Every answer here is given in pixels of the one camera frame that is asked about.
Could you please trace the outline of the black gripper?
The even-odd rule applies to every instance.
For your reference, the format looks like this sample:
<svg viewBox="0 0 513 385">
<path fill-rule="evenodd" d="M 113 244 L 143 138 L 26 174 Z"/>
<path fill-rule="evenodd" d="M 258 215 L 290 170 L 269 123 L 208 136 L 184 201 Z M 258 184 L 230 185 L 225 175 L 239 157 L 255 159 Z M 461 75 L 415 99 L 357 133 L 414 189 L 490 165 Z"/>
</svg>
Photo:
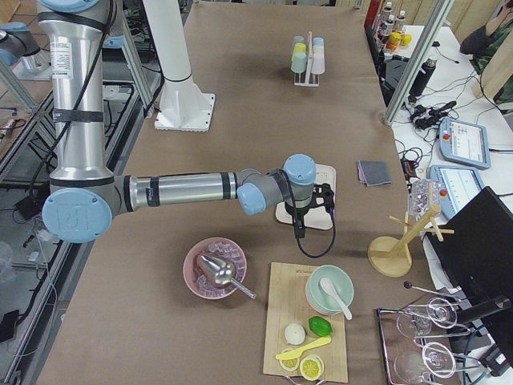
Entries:
<svg viewBox="0 0 513 385">
<path fill-rule="evenodd" d="M 315 209 L 316 207 L 317 199 L 315 197 L 309 200 L 294 201 L 294 203 L 291 201 L 285 202 L 285 211 L 291 217 L 296 216 L 294 218 L 294 234 L 296 239 L 305 237 L 304 215 L 306 215 L 310 209 Z"/>
</svg>

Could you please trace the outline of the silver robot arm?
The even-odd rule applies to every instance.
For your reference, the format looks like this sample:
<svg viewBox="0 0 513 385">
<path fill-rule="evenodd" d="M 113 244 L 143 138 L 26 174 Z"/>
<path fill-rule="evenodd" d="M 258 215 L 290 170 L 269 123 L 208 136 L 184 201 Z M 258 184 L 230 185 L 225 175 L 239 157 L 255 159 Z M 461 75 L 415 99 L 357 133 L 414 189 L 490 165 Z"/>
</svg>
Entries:
<svg viewBox="0 0 513 385">
<path fill-rule="evenodd" d="M 297 233 L 317 202 L 316 165 L 304 154 L 261 174 L 239 172 L 134 176 L 125 172 L 134 141 L 106 154 L 103 109 L 105 43 L 125 25 L 119 1 L 41 1 L 38 21 L 50 43 L 57 165 L 42 221 L 57 238 L 87 243 L 103 235 L 114 218 L 137 209 L 237 199 L 253 215 L 284 204 Z"/>
<path fill-rule="evenodd" d="M 50 55 L 39 46 L 22 22 L 1 25 L 1 60 L 20 80 L 50 80 Z"/>
</svg>

